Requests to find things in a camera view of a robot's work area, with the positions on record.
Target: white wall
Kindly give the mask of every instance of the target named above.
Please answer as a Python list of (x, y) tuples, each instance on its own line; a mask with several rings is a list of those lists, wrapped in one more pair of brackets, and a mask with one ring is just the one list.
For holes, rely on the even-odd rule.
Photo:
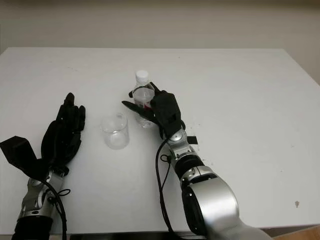
[(320, 83), (320, 7), (301, 2), (0, 0), (0, 53), (13, 46), (284, 48)]

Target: plastic water bottle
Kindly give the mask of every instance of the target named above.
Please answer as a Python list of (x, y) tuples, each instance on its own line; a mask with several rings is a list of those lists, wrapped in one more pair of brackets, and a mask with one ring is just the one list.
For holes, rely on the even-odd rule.
[[(155, 96), (155, 89), (150, 84), (147, 71), (139, 70), (135, 73), (136, 85), (132, 91), (134, 103), (140, 108), (151, 108), (150, 101)], [(139, 114), (135, 117), (138, 124), (143, 128), (149, 128), (154, 125), (153, 122), (143, 118)]]

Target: robot forearm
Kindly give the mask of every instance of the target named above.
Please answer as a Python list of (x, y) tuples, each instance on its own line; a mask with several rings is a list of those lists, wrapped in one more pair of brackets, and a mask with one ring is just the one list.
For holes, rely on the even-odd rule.
[(188, 226), (208, 239), (270, 240), (260, 229), (239, 218), (237, 199), (210, 167), (205, 166), (180, 129), (168, 141), (171, 164), (180, 179), (183, 208)]
[[(63, 173), (51, 170), (46, 182), (58, 192), (63, 183)], [(49, 239), (55, 197), (47, 186), (32, 178), (29, 179), (27, 188), (28, 192), (22, 200), (21, 212), (12, 239)]]

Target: black cable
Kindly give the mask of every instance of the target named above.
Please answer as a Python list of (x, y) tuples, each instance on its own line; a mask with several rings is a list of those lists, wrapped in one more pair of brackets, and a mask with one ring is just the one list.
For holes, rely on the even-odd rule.
[(182, 120), (181, 120), (181, 126), (182, 126), (182, 129), (183, 129), (183, 130), (186, 130), (186, 124), (185, 124), (185, 122), (182, 121)]
[(169, 138), (170, 137), (165, 139), (161, 143), (161, 145), (159, 146), (158, 150), (156, 151), (156, 155), (155, 155), (155, 173), (156, 173), (156, 179), (157, 179), (158, 188), (159, 188), (159, 198), (160, 198), (160, 206), (161, 206), (163, 220), (164, 220), (164, 222), (165, 222), (165, 224), (166, 224), (166, 226), (168, 228), (168, 231), (170, 233), (174, 233), (174, 230), (172, 229), (171, 224), (170, 224), (170, 220), (169, 220), (167, 209), (166, 209), (166, 205), (165, 205), (165, 199), (164, 199), (164, 194), (163, 194), (163, 185), (164, 185), (164, 183), (161, 184), (161, 179), (160, 179), (160, 174), (159, 174), (159, 154), (160, 154), (161, 149), (168, 142)]
[(65, 212), (65, 208), (64, 208), (64, 205), (61, 201), (61, 198), (59, 196), (59, 193), (67, 190), (67, 189), (64, 189), (62, 191), (60, 191), (59, 193), (54, 189), (54, 187), (46, 182), (45, 180), (39, 180), (42, 184), (46, 185), (50, 191), (53, 193), (54, 197), (55, 197), (55, 200), (56, 200), (56, 204), (60, 207), (60, 210), (58, 210), (57, 208), (57, 211), (61, 217), (61, 221), (62, 221), (62, 240), (67, 240), (67, 218), (66, 218), (66, 212)]
[(167, 177), (169, 175), (169, 171), (170, 171), (171, 156), (168, 156), (166, 154), (162, 154), (160, 156), (160, 160), (162, 162), (168, 163), (168, 168), (167, 168), (167, 171), (166, 171), (166, 174), (165, 174), (165, 177), (164, 177), (162, 184), (161, 184), (161, 179), (160, 179), (160, 174), (159, 174), (159, 155), (160, 155), (161, 149), (164, 147), (164, 145), (168, 142), (169, 139), (170, 139), (170, 137), (168, 137), (166, 140), (164, 140), (161, 143), (161, 145), (159, 146), (159, 148), (156, 152), (156, 155), (155, 155), (155, 173), (156, 173), (156, 179), (157, 179), (157, 183), (158, 183), (158, 187), (159, 187), (161, 212), (162, 212), (163, 220), (168, 228), (169, 233), (173, 234), (173, 236), (176, 239), (186, 240), (186, 238), (183, 238), (183, 237), (177, 235), (176, 232), (173, 230), (171, 223), (170, 223), (170, 220), (169, 220), (169, 216), (168, 216), (166, 204), (165, 204), (165, 199), (164, 199), (163, 189), (164, 189), (164, 186), (165, 186), (165, 183), (166, 183)]
[(163, 189), (164, 189), (164, 185), (165, 185), (165, 183), (166, 183), (166, 180), (167, 180), (167, 177), (168, 177), (169, 171), (170, 171), (170, 163), (168, 162), (168, 169), (166, 170), (166, 174), (165, 174), (165, 177), (164, 177), (163, 183), (162, 183), (162, 185), (161, 185), (161, 190), (163, 190)]
[[(59, 194), (60, 197), (63, 197), (63, 196), (68, 195), (70, 192), (71, 192), (71, 190), (70, 190), (69, 188), (66, 188), (66, 189), (63, 189), (63, 190), (58, 191), (58, 194)], [(50, 201), (52, 204), (55, 205), (56, 211), (57, 211), (57, 212), (59, 213), (59, 215), (61, 216), (62, 213), (61, 213), (61, 211), (60, 211), (60, 209), (59, 209), (59, 205), (58, 205), (58, 202), (57, 202), (56, 198), (55, 198), (55, 197), (49, 197), (49, 198), (48, 198), (48, 201)]]

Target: silver joint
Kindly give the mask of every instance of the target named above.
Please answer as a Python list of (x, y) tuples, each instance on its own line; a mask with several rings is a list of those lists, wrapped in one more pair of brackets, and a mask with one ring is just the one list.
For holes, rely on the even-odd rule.
[(192, 180), (202, 175), (215, 174), (208, 166), (196, 166), (186, 171), (180, 179), (180, 187), (182, 185), (192, 184)]
[[(50, 171), (46, 182), (58, 192), (63, 183), (63, 175)], [(43, 183), (32, 178), (29, 178), (27, 187), (28, 192), (22, 200), (19, 219), (27, 216), (51, 217), (54, 205), (48, 198), (54, 198), (54, 194)]]
[(174, 156), (171, 164), (175, 167), (176, 163), (186, 155), (195, 155), (195, 150), (189, 145), (187, 133), (180, 129), (167, 142), (170, 147), (171, 154)]

